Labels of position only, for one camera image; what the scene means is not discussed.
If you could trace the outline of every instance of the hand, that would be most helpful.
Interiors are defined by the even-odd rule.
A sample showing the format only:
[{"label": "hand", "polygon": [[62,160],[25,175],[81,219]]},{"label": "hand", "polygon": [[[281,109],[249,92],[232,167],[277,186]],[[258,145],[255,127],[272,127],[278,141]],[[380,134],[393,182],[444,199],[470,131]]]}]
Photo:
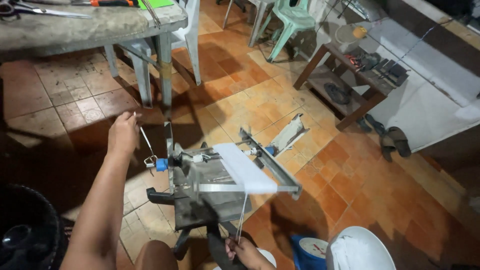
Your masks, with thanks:
[{"label": "hand", "polygon": [[240,244],[233,238],[227,238],[225,240],[225,249],[230,260],[233,260],[235,255],[239,257],[239,260],[252,270],[272,270],[275,269],[265,256],[245,237],[240,238]]},{"label": "hand", "polygon": [[140,116],[126,111],[117,117],[108,131],[108,153],[127,156],[133,154],[139,145],[140,126],[137,118]]}]

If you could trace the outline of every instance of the scissors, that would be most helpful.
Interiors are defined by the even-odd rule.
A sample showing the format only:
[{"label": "scissors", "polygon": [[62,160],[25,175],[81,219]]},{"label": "scissors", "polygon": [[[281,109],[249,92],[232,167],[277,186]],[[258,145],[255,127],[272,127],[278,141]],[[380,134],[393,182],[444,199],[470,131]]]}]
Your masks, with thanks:
[{"label": "scissors", "polygon": [[80,19],[92,19],[91,16],[79,13],[48,10],[39,7],[29,5],[22,0],[0,0],[0,18],[10,17],[19,13],[32,13],[32,14],[45,14],[60,17],[80,18]]}]

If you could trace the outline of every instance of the wall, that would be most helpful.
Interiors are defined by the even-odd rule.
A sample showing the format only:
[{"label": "wall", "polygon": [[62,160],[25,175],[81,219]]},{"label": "wall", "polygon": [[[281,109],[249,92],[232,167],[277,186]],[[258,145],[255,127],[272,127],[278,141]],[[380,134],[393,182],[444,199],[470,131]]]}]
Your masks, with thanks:
[{"label": "wall", "polygon": [[[330,8],[324,0],[311,0],[309,13],[321,22]],[[338,19],[341,10],[342,6],[337,5],[321,29],[317,26],[316,39],[304,43],[311,42],[302,48],[304,56],[311,56],[321,44],[331,40],[339,26],[348,22],[369,29],[360,43],[364,50],[397,61],[435,24],[401,0],[389,1],[387,12],[391,18],[375,27],[362,22],[349,9]],[[480,100],[475,98],[480,92],[477,59],[478,50],[436,27],[399,63],[411,70],[408,80],[370,114],[385,127],[400,127],[414,151],[479,124]],[[360,93],[366,90],[354,89]]]}]

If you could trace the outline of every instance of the white plastic chair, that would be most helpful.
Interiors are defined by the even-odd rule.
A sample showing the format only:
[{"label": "white plastic chair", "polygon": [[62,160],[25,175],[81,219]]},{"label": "white plastic chair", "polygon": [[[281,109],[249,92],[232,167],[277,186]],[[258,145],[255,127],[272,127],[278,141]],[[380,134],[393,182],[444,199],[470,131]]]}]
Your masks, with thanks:
[{"label": "white plastic chair", "polygon": [[[230,8],[232,6],[233,1],[234,0],[230,0],[230,4],[228,4],[227,14],[225,14],[225,19],[223,20],[222,28],[224,29],[225,29],[225,26],[227,25],[228,13],[230,13]],[[255,38],[257,37],[258,29],[260,29],[260,24],[262,23],[262,19],[265,14],[265,10],[267,9],[267,6],[269,4],[275,3],[276,0],[248,0],[248,1],[254,4],[257,9],[257,16],[255,17],[252,33],[250,34],[250,40],[248,41],[248,47],[253,47]],[[252,14],[253,14],[252,12],[253,12],[253,7],[251,7],[250,9],[249,22],[250,22],[250,19],[252,18]]]},{"label": "white plastic chair", "polygon": [[[192,62],[193,74],[197,85],[202,82],[200,79],[200,66],[198,63],[198,18],[200,11],[200,0],[179,0],[179,5],[185,7],[188,14],[188,25],[186,28],[172,32],[171,44],[172,49],[186,47]],[[131,46],[147,56],[152,55],[155,47],[151,39],[135,39],[131,41],[122,42],[123,46]],[[115,62],[115,54],[113,52],[113,45],[105,46],[110,72],[113,77],[118,76],[117,64]],[[143,61],[140,57],[128,52],[133,62],[133,68],[138,82],[138,90],[142,99],[142,105],[145,108],[152,107],[152,94],[150,90],[150,74],[148,72],[148,63]]]}]

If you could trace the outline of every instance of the slipper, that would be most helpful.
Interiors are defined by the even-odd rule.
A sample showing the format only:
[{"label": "slipper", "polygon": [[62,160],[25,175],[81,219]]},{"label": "slipper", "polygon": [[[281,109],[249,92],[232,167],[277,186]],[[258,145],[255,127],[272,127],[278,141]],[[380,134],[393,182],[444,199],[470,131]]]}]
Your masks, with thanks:
[{"label": "slipper", "polygon": [[360,126],[360,129],[363,132],[366,132],[366,133],[372,132],[372,128],[369,125],[367,125],[367,123],[365,122],[365,118],[363,116],[357,119],[357,124]]},{"label": "slipper", "polygon": [[380,137],[380,149],[382,150],[382,156],[388,162],[392,162],[392,152],[395,152],[395,143],[392,138],[387,135]]},{"label": "slipper", "polygon": [[407,158],[412,154],[410,146],[408,146],[407,136],[399,127],[389,127],[386,135],[393,140],[395,148],[401,157]]},{"label": "slipper", "polygon": [[365,119],[372,125],[375,131],[378,133],[380,137],[385,134],[385,127],[382,123],[375,121],[373,116],[369,115],[368,113],[365,114]]},{"label": "slipper", "polygon": [[345,105],[350,103],[350,97],[338,86],[333,83],[324,84],[325,91],[333,102]]}]

